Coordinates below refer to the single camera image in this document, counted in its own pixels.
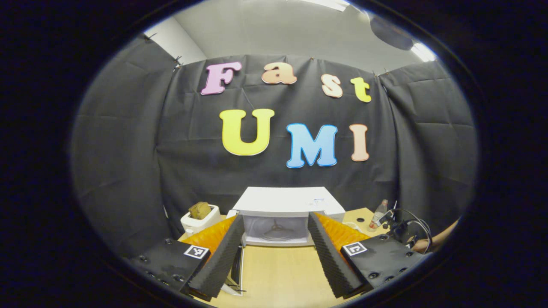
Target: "cable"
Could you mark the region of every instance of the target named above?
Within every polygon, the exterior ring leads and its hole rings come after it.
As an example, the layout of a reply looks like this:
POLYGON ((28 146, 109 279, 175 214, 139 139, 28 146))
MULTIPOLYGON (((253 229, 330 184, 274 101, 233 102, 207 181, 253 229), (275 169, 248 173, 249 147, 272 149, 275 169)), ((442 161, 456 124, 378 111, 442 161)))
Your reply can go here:
POLYGON ((424 234, 426 234, 426 237, 428 237, 428 234, 429 234, 430 232, 424 228, 424 225, 423 225, 423 224, 421 224, 421 223, 420 223, 419 221, 417 221, 416 219, 408 220, 408 221, 407 221, 407 225, 409 225, 410 223, 416 223, 416 224, 419 225, 421 228, 423 228, 424 234))
POLYGON ((430 245, 432 244, 432 234, 430 234, 430 232, 427 231, 427 228, 425 226, 426 223, 423 224, 421 222, 421 220, 417 216, 415 216, 415 214, 411 213, 410 211, 408 211, 406 209, 399 208, 399 209, 393 209, 393 210, 394 211, 400 210, 400 211, 408 213, 409 215, 413 216, 416 219, 417 223, 420 224, 423 227, 424 231, 426 231, 426 235, 428 236, 428 245, 426 246, 426 249, 424 250, 424 253, 427 253, 428 249, 430 249, 430 245))
POLYGON ((421 222, 423 225, 426 226, 426 228, 428 229, 428 232, 429 232, 430 234, 432 234, 432 231, 430 231, 430 226, 429 226, 423 219, 419 219, 419 220, 420 220, 420 222, 421 222))

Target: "black curtain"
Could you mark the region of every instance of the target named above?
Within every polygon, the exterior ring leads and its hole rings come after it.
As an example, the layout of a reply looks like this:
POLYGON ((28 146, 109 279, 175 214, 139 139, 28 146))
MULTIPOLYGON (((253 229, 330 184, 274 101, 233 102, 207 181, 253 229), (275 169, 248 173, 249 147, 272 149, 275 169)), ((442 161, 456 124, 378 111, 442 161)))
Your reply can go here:
POLYGON ((374 210, 383 199, 396 198, 396 134, 386 92, 372 73, 330 61, 302 56, 240 55, 210 59, 181 67, 174 75, 165 99, 158 132, 158 160, 165 207, 180 219, 198 201, 228 212, 248 186, 324 186, 346 209, 374 210), (232 82, 221 94, 201 95, 208 78, 206 67, 239 61, 232 82), (297 82, 266 84, 263 67, 271 62, 292 65, 297 82), (322 91, 321 75, 341 80, 343 96, 332 98, 322 91), (362 102, 350 79, 369 83, 371 102, 362 102), (222 145, 223 110, 245 110, 242 140, 256 138, 254 109, 272 109, 268 148, 255 156, 236 156, 222 145), (317 164, 290 169, 291 135, 286 126, 303 123, 316 137, 322 125, 337 127, 337 164, 317 164), (351 124, 365 124, 370 159, 355 162, 351 124))
POLYGON ((474 192, 478 145, 472 113, 436 61, 393 70, 380 81, 396 123, 398 206, 438 234, 465 211, 474 192))
POLYGON ((477 145, 472 116, 458 86, 436 62, 374 76, 354 67, 302 56, 239 55, 174 70, 161 47, 143 37, 98 74, 78 111, 71 143, 81 206, 105 242, 133 256, 182 232, 180 218, 198 201, 231 209, 248 186, 324 186, 346 209, 374 210, 382 199, 425 219, 433 233, 464 211, 473 193, 477 145), (201 95, 211 64, 239 61, 221 94, 201 95), (265 84, 263 67, 292 65, 294 84, 265 84), (344 94, 326 96, 321 75, 338 76, 344 94), (362 102, 350 79, 370 85, 362 102), (268 148, 236 156, 222 145, 219 113, 245 110, 241 137, 256 137, 254 109, 272 109, 268 148), (337 164, 289 169, 291 135, 305 124, 338 128, 337 164), (351 160, 351 124, 365 124, 365 162, 351 160))
POLYGON ((91 225, 124 256, 170 235, 154 145, 173 67, 158 44, 136 38, 97 75, 76 114, 76 194, 91 225))

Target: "screw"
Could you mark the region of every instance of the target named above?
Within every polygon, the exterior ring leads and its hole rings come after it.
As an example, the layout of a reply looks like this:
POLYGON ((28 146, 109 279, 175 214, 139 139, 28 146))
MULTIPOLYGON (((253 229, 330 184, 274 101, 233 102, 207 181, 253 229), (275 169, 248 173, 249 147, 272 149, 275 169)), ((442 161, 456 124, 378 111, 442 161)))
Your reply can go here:
POLYGON ((185 280, 179 275, 173 275, 173 279, 179 282, 185 282, 185 280))

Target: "ceiling light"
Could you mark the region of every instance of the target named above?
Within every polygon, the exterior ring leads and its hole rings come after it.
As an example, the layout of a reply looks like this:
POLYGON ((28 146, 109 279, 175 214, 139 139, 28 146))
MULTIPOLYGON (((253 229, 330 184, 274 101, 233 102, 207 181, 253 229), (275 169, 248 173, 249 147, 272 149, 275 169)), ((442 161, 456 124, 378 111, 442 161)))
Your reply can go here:
POLYGON ((436 59, 436 57, 434 56, 434 53, 431 52, 428 47, 426 47, 424 44, 422 43, 417 43, 417 44, 414 44, 413 47, 411 47, 411 51, 416 54, 417 56, 419 56, 419 58, 423 61, 423 62, 428 62, 428 61, 434 61, 436 59))
POLYGON ((301 0, 301 1, 323 5, 324 7, 332 8, 340 12, 344 12, 346 7, 350 5, 348 2, 343 0, 301 0))

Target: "yellow letter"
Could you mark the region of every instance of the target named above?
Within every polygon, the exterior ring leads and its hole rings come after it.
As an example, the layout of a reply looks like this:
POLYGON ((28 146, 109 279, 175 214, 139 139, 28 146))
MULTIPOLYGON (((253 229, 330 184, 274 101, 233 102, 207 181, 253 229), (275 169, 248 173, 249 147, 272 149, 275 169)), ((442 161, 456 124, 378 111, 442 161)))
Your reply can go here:
POLYGON ((352 160, 355 162, 363 162, 369 159, 369 154, 366 149, 366 132, 367 126, 363 124, 352 124, 350 130, 354 133, 354 154, 352 160))
POLYGON ((246 112, 239 109, 225 110, 219 114, 222 119, 222 145, 225 149, 240 156, 257 155, 263 152, 270 141, 270 118, 274 110, 256 109, 251 113, 257 118, 257 138, 253 142, 243 142, 240 131, 246 112))
POLYGON ((265 70, 262 74, 262 81, 266 83, 285 83, 291 84, 297 81, 297 77, 293 76, 293 67, 284 62, 274 62, 265 65, 265 70))
POLYGON ((350 82, 354 84, 354 89, 356 91, 356 96, 360 101, 370 102, 371 96, 367 95, 366 89, 369 89, 369 84, 363 81, 362 77, 357 77, 350 79, 350 82))
POLYGON ((321 80, 323 83, 322 90, 327 96, 339 98, 343 95, 343 90, 339 86, 341 81, 337 76, 323 74, 321 80))

